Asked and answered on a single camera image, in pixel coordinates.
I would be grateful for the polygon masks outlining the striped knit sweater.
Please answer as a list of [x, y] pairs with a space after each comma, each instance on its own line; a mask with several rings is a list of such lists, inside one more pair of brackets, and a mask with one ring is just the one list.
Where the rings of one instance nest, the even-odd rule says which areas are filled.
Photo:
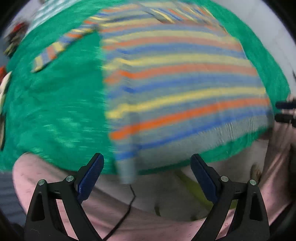
[[32, 71], [93, 31], [104, 53], [105, 116], [123, 183], [272, 124], [266, 89], [240, 42], [196, 4], [103, 9], [44, 49]]

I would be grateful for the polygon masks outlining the pile of clothes on bed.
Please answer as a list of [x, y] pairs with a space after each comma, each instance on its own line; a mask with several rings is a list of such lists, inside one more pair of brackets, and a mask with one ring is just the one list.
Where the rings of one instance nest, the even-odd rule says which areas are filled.
[[29, 28], [29, 23], [27, 21], [17, 23], [11, 32], [8, 34], [8, 47], [4, 51], [4, 55], [11, 58], [18, 48], [20, 42], [26, 35]]

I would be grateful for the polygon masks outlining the pink patterned trousers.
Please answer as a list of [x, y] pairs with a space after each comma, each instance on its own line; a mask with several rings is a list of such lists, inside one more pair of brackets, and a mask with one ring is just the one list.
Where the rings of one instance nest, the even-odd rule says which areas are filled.
[[[288, 165], [295, 154], [295, 128], [276, 123], [269, 140], [259, 188], [272, 224], [291, 203], [288, 190]], [[66, 173], [44, 162], [33, 154], [23, 154], [14, 164], [13, 182], [22, 207], [28, 210], [37, 182], [61, 181]], [[106, 236], [119, 222], [128, 206], [98, 190], [83, 204], [96, 231]], [[132, 208], [122, 226], [111, 240], [190, 240], [197, 233], [204, 219], [176, 222]]]

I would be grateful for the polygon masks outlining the green bed blanket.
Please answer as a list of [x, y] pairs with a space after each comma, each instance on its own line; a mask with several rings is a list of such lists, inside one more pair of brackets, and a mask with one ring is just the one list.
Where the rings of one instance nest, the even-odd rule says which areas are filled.
[[[11, 78], [3, 106], [6, 117], [2, 170], [11, 170], [17, 158], [26, 152], [70, 171], [78, 170], [95, 153], [101, 153], [105, 158], [103, 173], [119, 175], [105, 116], [107, 100], [100, 34], [93, 31], [77, 39], [41, 71], [33, 72], [32, 68], [34, 59], [44, 49], [88, 17], [103, 9], [142, 2], [148, 1], [79, 1], [22, 40], [7, 66]], [[262, 80], [274, 114], [275, 103], [286, 99], [290, 88], [281, 68], [252, 30], [229, 10], [211, 1], [179, 2], [203, 7], [240, 42]], [[249, 147], [268, 128], [199, 154], [207, 162], [227, 159]], [[138, 175], [188, 164], [189, 158]]]

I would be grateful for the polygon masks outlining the orange folded cloth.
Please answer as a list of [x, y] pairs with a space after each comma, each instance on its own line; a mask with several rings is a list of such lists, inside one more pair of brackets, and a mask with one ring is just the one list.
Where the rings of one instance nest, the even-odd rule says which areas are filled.
[[2, 82], [3, 78], [6, 76], [6, 67], [1, 66], [0, 67], [0, 82]]

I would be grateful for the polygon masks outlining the checked teal bed sheet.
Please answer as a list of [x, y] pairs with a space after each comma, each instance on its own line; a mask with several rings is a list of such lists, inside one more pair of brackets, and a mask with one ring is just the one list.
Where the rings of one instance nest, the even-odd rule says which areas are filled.
[[61, 11], [71, 7], [79, 0], [49, 0], [46, 1], [36, 12], [35, 17], [29, 24], [29, 28], [26, 32], [28, 35], [32, 30], [39, 27], [53, 16], [57, 15]]

